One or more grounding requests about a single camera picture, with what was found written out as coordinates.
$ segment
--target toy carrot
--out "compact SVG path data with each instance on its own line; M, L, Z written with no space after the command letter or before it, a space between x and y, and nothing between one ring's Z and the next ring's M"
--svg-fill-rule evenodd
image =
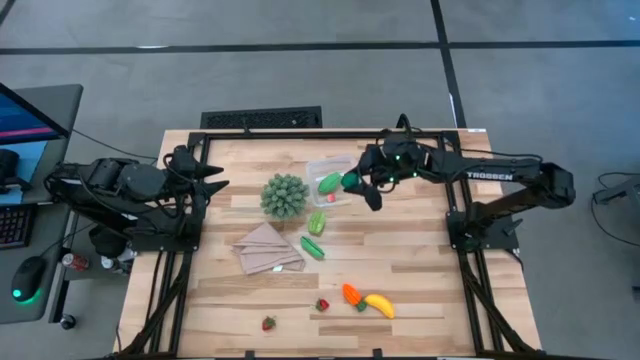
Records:
M360 293L351 285L344 284L342 285L342 295L347 299L347 302L358 309L358 312L364 311L367 308L367 303L362 301L362 296Z

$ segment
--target keyboard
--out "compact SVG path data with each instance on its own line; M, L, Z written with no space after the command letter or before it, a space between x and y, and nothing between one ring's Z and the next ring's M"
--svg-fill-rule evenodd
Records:
M29 245L37 205L0 207L0 250Z

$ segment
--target gray carpet floor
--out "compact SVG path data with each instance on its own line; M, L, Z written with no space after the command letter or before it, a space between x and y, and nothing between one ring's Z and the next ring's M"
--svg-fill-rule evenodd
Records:
M441 3L450 41L640 39L633 0ZM0 26L0 48L436 40L426 0L17 0ZM640 285L640 248L602 234L589 201L598 174L640 172L640 48L452 56L469 127L486 128L496 151L538 153L575 176L572 207L529 211L518 228L544 348L637 359L640 303L631 287ZM0 55L0 81L82 84L76 128L146 155L157 154L164 130L197 128L203 111L320 105L325 127L393 126L400 112L415 126L454 126L435 49ZM74 136L67 160L116 155ZM640 242L627 202L596 211L612 232ZM125 291L125 280L72 283L67 309L81 320L77 329L2 325L0 348L7 359L102 356Z

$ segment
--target green succulent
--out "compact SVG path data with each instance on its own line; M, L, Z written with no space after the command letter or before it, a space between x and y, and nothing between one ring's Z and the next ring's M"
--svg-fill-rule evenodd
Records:
M309 196L309 186L303 184L301 178L276 174L264 186L260 207L265 214L285 220L304 213L307 196Z

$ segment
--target toy strawberry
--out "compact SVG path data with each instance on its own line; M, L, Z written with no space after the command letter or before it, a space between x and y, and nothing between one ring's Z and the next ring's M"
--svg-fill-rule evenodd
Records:
M318 299L316 302L316 309L323 312L329 308L329 302L325 299Z
M269 331L276 327L276 319L267 316L264 320L262 320L262 331Z

